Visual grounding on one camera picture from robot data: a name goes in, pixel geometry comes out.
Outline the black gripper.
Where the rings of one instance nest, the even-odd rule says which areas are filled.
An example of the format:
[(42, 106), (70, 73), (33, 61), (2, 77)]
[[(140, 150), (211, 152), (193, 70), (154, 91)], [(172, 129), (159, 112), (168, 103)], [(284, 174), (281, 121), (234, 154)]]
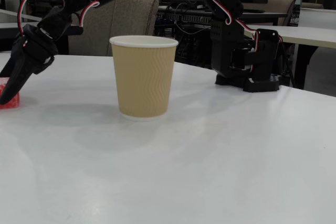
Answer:
[(27, 24), (13, 43), (10, 58), (1, 70), (8, 81), (1, 93), (1, 105), (7, 104), (34, 73), (39, 74), (54, 61), (58, 49), (53, 40), (37, 26)]

